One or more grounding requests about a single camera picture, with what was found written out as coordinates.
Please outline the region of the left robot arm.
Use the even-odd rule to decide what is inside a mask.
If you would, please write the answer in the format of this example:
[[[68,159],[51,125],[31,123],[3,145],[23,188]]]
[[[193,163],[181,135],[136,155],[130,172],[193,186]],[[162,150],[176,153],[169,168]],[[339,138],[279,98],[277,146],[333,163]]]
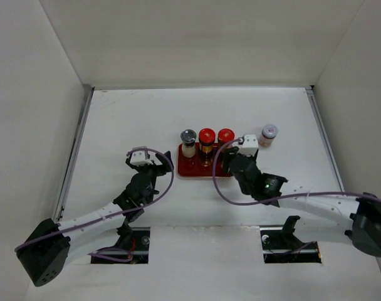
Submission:
[[[24,243],[15,248],[16,256],[35,287],[54,280],[75,255],[96,253],[109,240],[117,250],[130,244],[129,224],[145,209],[165,196],[156,189],[157,178],[174,175],[171,153],[134,148],[127,154],[126,165],[135,170],[123,192],[106,206],[84,216],[65,221],[51,218],[41,221]]]

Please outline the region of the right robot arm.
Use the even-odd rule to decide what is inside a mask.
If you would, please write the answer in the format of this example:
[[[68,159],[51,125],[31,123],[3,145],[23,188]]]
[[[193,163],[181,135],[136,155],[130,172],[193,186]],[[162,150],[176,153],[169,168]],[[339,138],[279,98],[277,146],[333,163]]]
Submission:
[[[252,198],[249,205],[294,209],[312,214],[322,221],[289,216],[281,232],[288,248],[302,241],[320,240],[349,244],[370,256],[381,258],[381,199],[370,193],[341,191],[313,192],[298,186],[294,193],[283,194],[287,178],[261,172],[258,152],[232,147],[222,155],[223,168],[239,184],[241,192]]]

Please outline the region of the white-lid jar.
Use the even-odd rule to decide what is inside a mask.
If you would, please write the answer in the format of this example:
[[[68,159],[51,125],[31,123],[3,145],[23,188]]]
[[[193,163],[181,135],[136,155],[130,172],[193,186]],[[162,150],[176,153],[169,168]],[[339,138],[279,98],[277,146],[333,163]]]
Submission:
[[[261,131],[258,142],[262,147],[270,147],[278,134],[278,128],[274,124],[266,124]]]

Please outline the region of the glass salt grinder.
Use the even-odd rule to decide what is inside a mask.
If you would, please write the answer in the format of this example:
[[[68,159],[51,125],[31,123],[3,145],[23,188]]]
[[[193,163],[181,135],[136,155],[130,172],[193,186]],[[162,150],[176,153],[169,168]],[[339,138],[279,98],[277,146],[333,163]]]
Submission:
[[[196,138],[197,135],[192,129],[185,129],[180,134],[182,141],[182,155],[186,158],[192,158],[196,154]]]

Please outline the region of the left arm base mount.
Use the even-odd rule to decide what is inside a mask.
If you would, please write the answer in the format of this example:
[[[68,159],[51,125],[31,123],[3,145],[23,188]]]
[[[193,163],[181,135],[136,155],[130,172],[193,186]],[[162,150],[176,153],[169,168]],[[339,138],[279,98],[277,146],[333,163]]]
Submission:
[[[91,264],[139,265],[149,263],[150,227],[131,228],[128,225],[118,230],[114,245],[103,247],[90,255]]]

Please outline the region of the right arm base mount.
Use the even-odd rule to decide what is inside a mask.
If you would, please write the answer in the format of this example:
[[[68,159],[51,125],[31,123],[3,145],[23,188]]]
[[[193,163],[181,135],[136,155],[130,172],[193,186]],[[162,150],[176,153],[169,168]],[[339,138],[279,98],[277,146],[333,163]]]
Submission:
[[[283,225],[259,228],[266,264],[321,263],[316,241],[302,242],[295,235],[299,216],[289,216]]]

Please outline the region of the tall red-lid sauce jar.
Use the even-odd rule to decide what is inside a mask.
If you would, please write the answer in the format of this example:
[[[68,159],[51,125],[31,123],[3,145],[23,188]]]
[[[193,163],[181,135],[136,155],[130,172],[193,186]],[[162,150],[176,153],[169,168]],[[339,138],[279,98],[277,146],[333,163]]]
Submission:
[[[217,149],[220,149],[225,143],[228,143],[234,139],[235,133],[231,129],[221,129],[217,135]]]

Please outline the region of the short red-lid chili jar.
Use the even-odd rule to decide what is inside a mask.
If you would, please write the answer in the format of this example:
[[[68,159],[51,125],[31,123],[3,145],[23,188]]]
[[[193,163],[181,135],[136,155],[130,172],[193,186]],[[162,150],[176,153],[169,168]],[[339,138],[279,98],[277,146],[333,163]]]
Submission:
[[[212,163],[214,155],[214,143],[216,133],[210,128],[201,129],[199,132],[199,159],[203,166],[209,166]]]

